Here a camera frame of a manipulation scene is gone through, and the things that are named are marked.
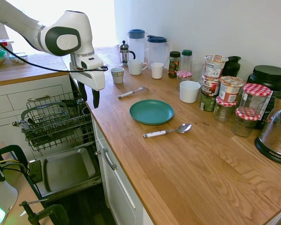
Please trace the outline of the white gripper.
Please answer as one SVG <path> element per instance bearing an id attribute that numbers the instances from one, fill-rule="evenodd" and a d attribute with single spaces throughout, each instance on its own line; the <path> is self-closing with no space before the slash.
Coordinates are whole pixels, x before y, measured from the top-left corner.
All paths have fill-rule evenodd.
<path id="1" fill-rule="evenodd" d="M 77 69 L 73 64 L 69 63 L 70 75 L 78 81 L 79 92 L 84 102 L 87 101 L 87 93 L 85 85 L 92 88 L 93 107 L 98 108 L 100 102 L 100 90 L 105 88 L 105 75 L 102 71 L 84 71 L 84 69 Z"/>

